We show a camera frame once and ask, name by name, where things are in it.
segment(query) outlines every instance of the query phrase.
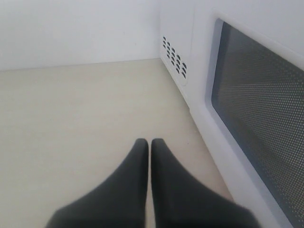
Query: white microwave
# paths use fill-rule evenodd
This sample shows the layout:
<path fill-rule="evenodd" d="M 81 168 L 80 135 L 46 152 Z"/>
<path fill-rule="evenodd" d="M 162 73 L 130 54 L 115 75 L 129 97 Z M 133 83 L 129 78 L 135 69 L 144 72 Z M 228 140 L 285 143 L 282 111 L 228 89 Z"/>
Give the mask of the white microwave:
<path fill-rule="evenodd" d="M 161 59 L 236 203 L 304 228 L 304 1 L 161 0 Z"/>

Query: perforated mesh screen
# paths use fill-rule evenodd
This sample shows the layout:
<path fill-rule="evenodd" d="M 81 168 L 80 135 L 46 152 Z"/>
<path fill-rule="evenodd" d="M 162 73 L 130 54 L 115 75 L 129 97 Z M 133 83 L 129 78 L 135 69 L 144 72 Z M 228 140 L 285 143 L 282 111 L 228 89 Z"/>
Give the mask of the perforated mesh screen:
<path fill-rule="evenodd" d="M 304 71 L 224 23 L 212 104 L 295 228 L 304 228 Z"/>

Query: white wall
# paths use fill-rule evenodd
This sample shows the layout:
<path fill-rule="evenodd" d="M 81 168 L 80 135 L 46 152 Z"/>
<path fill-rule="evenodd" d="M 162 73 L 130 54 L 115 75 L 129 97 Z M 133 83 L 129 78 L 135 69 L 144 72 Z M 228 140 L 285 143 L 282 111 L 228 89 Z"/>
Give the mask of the white wall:
<path fill-rule="evenodd" d="M 159 56 L 160 0 L 0 0 L 0 70 Z"/>

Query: microwave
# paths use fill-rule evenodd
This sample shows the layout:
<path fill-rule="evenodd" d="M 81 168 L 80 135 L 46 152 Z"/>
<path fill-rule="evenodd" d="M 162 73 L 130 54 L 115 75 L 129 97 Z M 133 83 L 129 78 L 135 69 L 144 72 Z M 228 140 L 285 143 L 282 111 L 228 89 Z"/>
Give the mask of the microwave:
<path fill-rule="evenodd" d="M 304 228 L 304 1 L 161 0 L 161 59 L 234 201 Z"/>

